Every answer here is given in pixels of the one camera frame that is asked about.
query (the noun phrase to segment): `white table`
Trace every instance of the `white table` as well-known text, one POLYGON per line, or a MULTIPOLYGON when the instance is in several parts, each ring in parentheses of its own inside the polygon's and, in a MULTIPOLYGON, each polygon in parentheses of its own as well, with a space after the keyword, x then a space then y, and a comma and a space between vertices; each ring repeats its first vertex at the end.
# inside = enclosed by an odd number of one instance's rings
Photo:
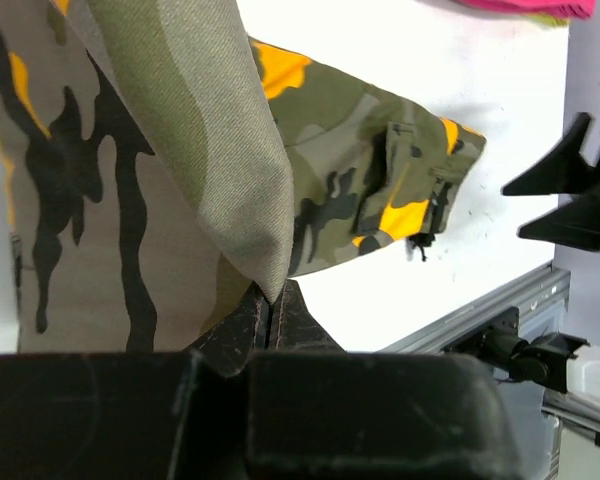
POLYGON ((552 260, 517 228, 557 197, 504 198, 563 125, 567 29, 450 0, 238 0, 250 35, 297 51, 482 132, 487 148, 448 230, 409 260, 402 242, 298 279, 347 350, 376 351, 552 260))

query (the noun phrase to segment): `camouflage fabric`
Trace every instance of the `camouflage fabric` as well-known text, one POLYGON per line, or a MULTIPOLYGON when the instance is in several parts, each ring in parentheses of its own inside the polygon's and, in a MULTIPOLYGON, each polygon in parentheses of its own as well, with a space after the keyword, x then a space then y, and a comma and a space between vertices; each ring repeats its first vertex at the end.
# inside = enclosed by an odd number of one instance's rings
POLYGON ((20 349, 185 348, 251 281, 273 301, 287 276, 427 245, 483 146, 248 39, 234 0, 0 0, 20 349))

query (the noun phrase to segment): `gray wall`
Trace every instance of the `gray wall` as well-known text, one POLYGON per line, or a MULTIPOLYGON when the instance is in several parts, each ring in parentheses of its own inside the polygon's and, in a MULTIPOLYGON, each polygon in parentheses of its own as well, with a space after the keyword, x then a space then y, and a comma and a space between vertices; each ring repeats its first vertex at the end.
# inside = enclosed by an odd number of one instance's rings
MULTIPOLYGON (((600 0, 593 19, 573 23, 569 39, 565 125, 583 111, 596 119, 584 150, 595 160, 600 149, 600 0)), ((557 247, 555 263, 572 272, 566 330, 600 345, 600 254, 557 247)))

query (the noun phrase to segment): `camouflage shirt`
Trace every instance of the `camouflage shirt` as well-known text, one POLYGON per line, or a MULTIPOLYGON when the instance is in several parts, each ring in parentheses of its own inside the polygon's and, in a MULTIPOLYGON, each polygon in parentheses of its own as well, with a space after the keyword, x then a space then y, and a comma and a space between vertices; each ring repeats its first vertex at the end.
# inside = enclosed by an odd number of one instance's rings
POLYGON ((0 0, 20 350, 181 349, 252 281, 274 300, 287 276, 426 246, 483 147, 248 39, 234 0, 0 0))

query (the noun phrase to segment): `pink object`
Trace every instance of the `pink object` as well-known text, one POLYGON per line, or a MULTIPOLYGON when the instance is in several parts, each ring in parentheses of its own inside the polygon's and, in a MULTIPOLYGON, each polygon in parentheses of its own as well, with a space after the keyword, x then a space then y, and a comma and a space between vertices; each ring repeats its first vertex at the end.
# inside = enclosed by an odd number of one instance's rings
POLYGON ((546 13, 556 18, 588 19, 596 0, 457 0, 471 7, 502 13, 546 13))

